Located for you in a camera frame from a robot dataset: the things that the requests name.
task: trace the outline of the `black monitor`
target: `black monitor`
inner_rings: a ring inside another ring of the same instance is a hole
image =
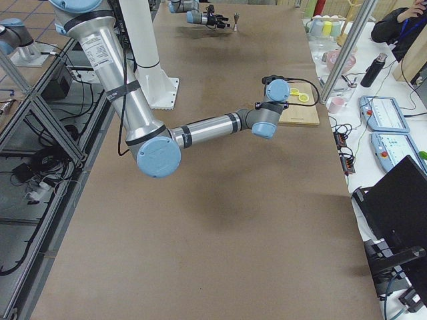
[[[397,254],[419,246],[427,250],[427,175],[406,156],[363,196],[362,208],[377,239]],[[427,257],[400,265],[427,305]]]

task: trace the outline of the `person's hand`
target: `person's hand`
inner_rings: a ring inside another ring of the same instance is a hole
[[[424,10],[426,10],[427,6],[422,5],[423,2],[426,0],[415,0],[412,4],[411,8],[408,8],[408,10],[405,10],[401,14],[398,15],[397,20],[399,23],[402,23],[403,21],[413,18],[413,17],[419,17],[424,13]]]

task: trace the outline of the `white label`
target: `white label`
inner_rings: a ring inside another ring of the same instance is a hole
[[[109,55],[105,43],[100,36],[96,35],[89,38],[81,44],[81,47],[85,51],[93,70],[98,70],[104,65],[113,63],[113,59]]]

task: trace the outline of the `white post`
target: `white post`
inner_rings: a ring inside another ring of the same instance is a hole
[[[179,79],[161,69],[147,0],[119,0],[135,56],[136,78],[152,109],[173,109]]]

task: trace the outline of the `green object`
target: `green object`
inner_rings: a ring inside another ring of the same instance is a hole
[[[314,14],[314,9],[316,8],[318,0],[308,0],[306,6],[306,12],[304,13],[305,18],[312,18]]]
[[[420,155],[421,159],[427,160],[427,152],[420,151],[418,154]]]

